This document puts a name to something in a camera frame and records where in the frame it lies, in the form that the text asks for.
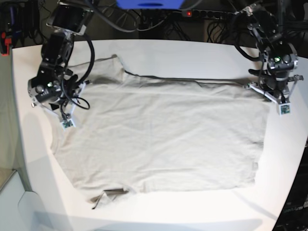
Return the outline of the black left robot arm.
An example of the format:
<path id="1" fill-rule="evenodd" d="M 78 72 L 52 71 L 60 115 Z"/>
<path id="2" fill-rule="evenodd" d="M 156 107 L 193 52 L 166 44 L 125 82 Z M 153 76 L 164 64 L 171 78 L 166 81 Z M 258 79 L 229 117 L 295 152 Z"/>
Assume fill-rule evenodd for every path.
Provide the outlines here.
<path id="1" fill-rule="evenodd" d="M 272 13 L 258 2 L 246 5 L 235 12 L 230 24 L 231 36 L 242 16 L 247 19 L 247 29 L 256 41 L 259 55 L 248 55 L 237 41 L 234 43 L 235 48 L 246 59 L 261 62 L 259 70 L 249 70 L 250 74 L 257 77 L 257 82 L 248 83 L 244 88 L 254 90 L 275 103 L 279 115 L 289 114 L 291 95 L 297 82 L 304 79 L 302 75 L 291 74 L 298 66 L 297 51 L 293 44 L 284 41 Z"/>

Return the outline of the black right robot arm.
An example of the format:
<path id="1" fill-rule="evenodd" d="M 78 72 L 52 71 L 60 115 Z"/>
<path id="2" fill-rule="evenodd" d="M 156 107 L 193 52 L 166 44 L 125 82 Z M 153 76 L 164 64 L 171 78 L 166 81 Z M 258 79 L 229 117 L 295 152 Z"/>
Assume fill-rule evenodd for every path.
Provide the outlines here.
<path id="1" fill-rule="evenodd" d="M 89 110 L 90 104 L 81 97 L 94 66 L 94 46 L 86 35 L 87 24 L 93 11 L 87 5 L 60 0 L 47 21 L 54 29 L 41 49 L 42 61 L 37 75 L 28 81 L 28 95 L 32 107 L 39 106 L 57 117 L 63 129 L 76 125 L 73 112 L 76 107 Z M 69 69 L 75 37 L 83 37 L 90 48 L 90 64 L 82 77 Z"/>

